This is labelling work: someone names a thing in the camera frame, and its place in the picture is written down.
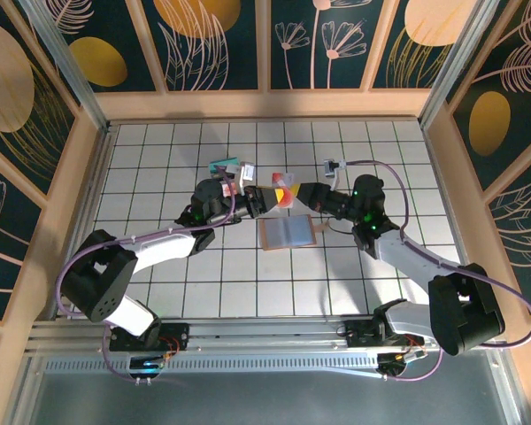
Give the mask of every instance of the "white grid floor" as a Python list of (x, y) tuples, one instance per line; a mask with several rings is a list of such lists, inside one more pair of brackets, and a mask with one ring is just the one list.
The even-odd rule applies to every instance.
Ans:
[[(296, 182), (325, 182), (326, 158), (377, 159), (393, 165), (409, 187), (412, 218), (407, 234), (458, 261), (427, 148), (416, 121), (315, 121), (149, 124), (120, 126), (94, 228), (112, 235), (140, 234), (167, 226), (190, 202), (208, 163), (227, 157), (258, 165), (258, 184), (272, 172)], [(349, 166), (339, 190), (350, 192), (360, 174), (385, 182), (386, 212), (401, 224), (403, 199), (385, 169)], [(311, 213), (293, 209), (267, 216)], [(331, 220), (334, 228), (350, 224)], [(160, 317), (248, 317), (370, 313), (396, 298), (427, 296), (395, 268), (358, 252), (352, 236), (327, 230), (318, 245), (283, 251), (259, 249), (254, 220), (216, 230), (210, 247), (135, 274), (127, 294)]]

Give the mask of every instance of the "colorful object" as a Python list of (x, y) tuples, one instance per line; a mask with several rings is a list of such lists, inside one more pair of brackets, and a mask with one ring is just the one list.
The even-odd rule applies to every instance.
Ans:
[(273, 173), (272, 187), (275, 188), (277, 196), (277, 206), (280, 208), (291, 208), (295, 195), (291, 193), (290, 187), (293, 186), (295, 175), (292, 173)]
[(238, 161), (238, 158), (228, 158), (228, 159), (222, 159), (220, 161), (212, 161), (209, 164), (209, 171), (211, 172), (211, 174), (215, 174), (219, 171), (216, 169), (217, 166), (223, 166), (226, 168), (229, 164), (234, 164), (235, 166), (239, 166), (240, 161)]

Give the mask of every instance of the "yellow circle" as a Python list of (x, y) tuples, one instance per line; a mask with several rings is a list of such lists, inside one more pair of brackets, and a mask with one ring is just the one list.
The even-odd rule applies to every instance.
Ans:
[(34, 107), (34, 75), (26, 53), (0, 27), (0, 131), (19, 130)]
[(187, 37), (207, 38), (214, 35), (203, 20), (204, 10), (219, 20), (223, 31), (234, 26), (240, 16), (240, 0), (154, 0), (159, 15), (174, 31)]
[(475, 0), (409, 0), (405, 31), (424, 46), (453, 44), (464, 27)]
[(499, 148), (510, 127), (512, 111), (504, 95), (487, 91), (481, 95), (470, 113), (470, 145), (483, 157)]
[(127, 78), (124, 58), (109, 43), (96, 37), (82, 37), (69, 46), (82, 73), (103, 87), (118, 86)]

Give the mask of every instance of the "white tile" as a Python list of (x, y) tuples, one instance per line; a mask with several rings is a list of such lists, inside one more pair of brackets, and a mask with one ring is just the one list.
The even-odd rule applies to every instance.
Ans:
[(338, 127), (338, 122), (313, 122), (312, 136), (315, 142), (340, 142), (340, 128)]
[(132, 194), (103, 195), (98, 209), (97, 220), (127, 220)]
[(255, 281), (256, 250), (224, 251), (222, 281)]
[(412, 190), (418, 215), (445, 215), (443, 199), (438, 189)]
[(143, 147), (140, 167), (167, 167), (171, 146), (148, 145)]
[(225, 248), (255, 248), (256, 220), (242, 220), (238, 224), (224, 228)]
[(360, 259), (362, 261), (362, 275), (364, 279), (397, 277), (396, 268), (385, 261), (373, 259), (363, 251), (360, 252)]
[(159, 220), (131, 220), (126, 226), (126, 235), (140, 236), (158, 230)]
[(358, 248), (327, 248), (329, 279), (361, 279)]
[(159, 220), (163, 193), (136, 193), (130, 208), (130, 220)]
[(295, 176), (295, 184), (315, 183), (317, 181), (317, 167), (310, 166), (287, 166), (287, 172)]
[(454, 243), (449, 221), (445, 216), (419, 217), (419, 223), (425, 244), (443, 245)]
[(428, 304), (428, 295), (417, 283), (411, 279), (399, 279), (399, 286), (403, 298), (414, 304)]
[(437, 188), (435, 173), (431, 166), (405, 166), (409, 185), (412, 189), (432, 189)]
[(440, 255), (444, 259), (449, 259), (455, 263), (460, 262), (460, 257), (458, 256), (457, 247), (455, 245), (434, 245), (428, 246), (427, 249), (437, 255)]
[(333, 314), (367, 314), (366, 294), (361, 280), (329, 281)]
[(328, 281), (294, 282), (295, 314), (301, 316), (328, 316), (330, 301)]
[(291, 250), (293, 279), (327, 279), (327, 262), (323, 248), (296, 248)]
[(145, 144), (171, 144), (173, 124), (149, 124)]
[(116, 144), (118, 146), (123, 144), (143, 144), (145, 128), (145, 124), (127, 124), (120, 126)]
[(229, 144), (228, 157), (238, 158), (240, 162), (253, 162), (256, 164), (256, 145), (249, 143)]
[(192, 193), (166, 193), (163, 198), (161, 220), (176, 220), (191, 203)]
[(259, 166), (285, 166), (285, 150), (282, 144), (260, 143), (258, 145)]
[(198, 161), (198, 144), (181, 146), (174, 144), (171, 147), (169, 166), (196, 166)]
[(137, 170), (135, 168), (109, 170), (104, 193), (132, 193), (136, 174)]
[[(325, 177), (324, 166), (317, 166), (317, 174), (319, 176), (319, 182), (329, 184), (329, 185), (333, 184), (332, 177)], [(340, 190), (340, 191), (348, 190), (348, 175), (346, 174), (346, 171), (341, 170), (338, 172), (338, 184), (336, 185), (336, 190)]]
[[(405, 215), (405, 200), (404, 193), (400, 189), (385, 189), (384, 193), (386, 195), (386, 200), (383, 203), (383, 208), (388, 216), (401, 216)], [(409, 197), (409, 192), (407, 192), (407, 201), (410, 203), (410, 210), (414, 213), (411, 208), (411, 198)]]
[(173, 144), (198, 144), (200, 139), (200, 124), (175, 124)]
[(340, 133), (343, 142), (368, 142), (365, 121), (340, 121)]
[(286, 151), (287, 164), (289, 166), (312, 166), (317, 164), (312, 143), (287, 144)]
[(137, 168), (142, 156), (142, 146), (115, 146), (110, 168)]
[(255, 122), (231, 122), (229, 143), (255, 143), (256, 123)]
[(95, 230), (102, 229), (110, 236), (123, 236), (126, 234), (125, 221), (96, 221)]
[(394, 121), (397, 140), (413, 142), (423, 140), (423, 134), (417, 121)]
[(315, 157), (318, 164), (323, 164), (325, 159), (342, 161), (344, 152), (342, 152), (342, 143), (315, 143)]
[(364, 281), (369, 313), (382, 304), (401, 298), (397, 279), (370, 279)]
[(151, 274), (152, 282), (185, 282), (187, 259), (169, 259), (157, 263)]
[(283, 133), (282, 122), (259, 122), (258, 123), (258, 143), (283, 143), (285, 135)]
[(395, 142), (397, 140), (391, 121), (368, 121), (366, 125), (370, 142)]
[(223, 282), (220, 317), (253, 317), (256, 315), (255, 282)]
[(384, 164), (403, 164), (397, 143), (373, 143), (372, 154), (376, 161)]
[(258, 316), (293, 314), (291, 282), (258, 282)]
[(148, 292), (150, 291), (149, 283), (134, 283), (127, 285), (126, 295), (130, 298), (140, 301), (142, 304), (148, 304)]
[(227, 159), (227, 150), (226, 144), (201, 144), (198, 165), (208, 166), (211, 162)]
[(228, 143), (227, 122), (207, 122), (203, 124), (201, 143)]
[(258, 186), (272, 187), (273, 173), (286, 173), (285, 166), (257, 166), (256, 173), (258, 174)]
[(220, 282), (222, 250), (206, 250), (189, 257), (187, 282)]
[(347, 161), (362, 161), (373, 159), (372, 148), (368, 142), (343, 143), (344, 159)]
[(258, 280), (291, 280), (291, 257), (289, 250), (258, 250)]
[[(407, 181), (407, 174), (405, 174), (404, 166), (391, 166), (399, 175), (406, 189), (409, 189), (409, 182)], [(379, 178), (383, 180), (384, 189), (399, 189), (399, 182), (396, 177), (385, 167), (377, 166), (376, 173)]]
[(430, 164), (431, 159), (428, 155), (425, 142), (399, 143), (399, 149), (405, 164)]
[(163, 192), (166, 175), (166, 168), (140, 168), (134, 192)]
[(219, 317), (220, 283), (187, 283), (183, 317)]
[[(329, 225), (331, 228), (335, 230), (340, 230), (341, 232), (351, 232), (352, 230), (352, 223), (347, 220), (330, 220)], [(325, 237), (325, 246), (327, 248), (356, 246), (356, 244), (354, 243), (353, 235), (343, 235), (341, 233), (335, 232), (334, 230), (331, 230), (330, 228), (327, 228), (327, 230), (323, 232), (323, 236)]]
[(148, 307), (159, 317), (181, 317), (185, 285), (152, 283)]
[(310, 122), (286, 122), (285, 123), (285, 141), (294, 142), (312, 142), (312, 128)]
[(192, 192), (195, 190), (196, 167), (168, 168), (165, 192)]

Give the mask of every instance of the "decorative wallpaper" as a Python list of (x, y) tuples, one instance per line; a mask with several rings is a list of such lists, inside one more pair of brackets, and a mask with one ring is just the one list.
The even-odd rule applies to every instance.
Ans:
[(523, 295), (531, 301), (531, 166), (489, 209)]
[(0, 321), (40, 212), (37, 205), (0, 174)]
[(254, 0), (143, 0), (170, 91), (258, 88)]
[(481, 48), (483, 47), (486, 40), (488, 40), (488, 37), (494, 27), (496, 26), (497, 21), (499, 20), (499, 17), (502, 15), (502, 12), (505, 9), (505, 6), (508, 4), (509, 0), (499, 0), (499, 3), (497, 4), (496, 11), (494, 12), (494, 16), (492, 17), (492, 20), (489, 22), (486, 29), (484, 29), (484, 32), (478, 41), (478, 44), (476, 45), (476, 48), (474, 49), (474, 52), (472, 55), (470, 55), (470, 58), (466, 61), (463, 68), (460, 70), (460, 73), (458, 74), (457, 79), (454, 81), (454, 84), (452, 84), (452, 87), (450, 88), (449, 94), (446, 96), (446, 101), (450, 103), (456, 92), (458, 91), (458, 87), (460, 87), (460, 84), (462, 83), (462, 80), (466, 77), (466, 72), (470, 68), (470, 65), (474, 63), (476, 60), (476, 57), (480, 54)]
[(358, 89), (382, 0), (272, 0), (272, 89)]
[(47, 193), (73, 122), (0, 7), (0, 152)]
[(400, 0), (375, 89), (430, 89), (475, 0)]
[(515, 12), (453, 116), (483, 189), (531, 144), (531, 0)]
[(43, 2), (95, 92), (155, 90), (124, 0)]

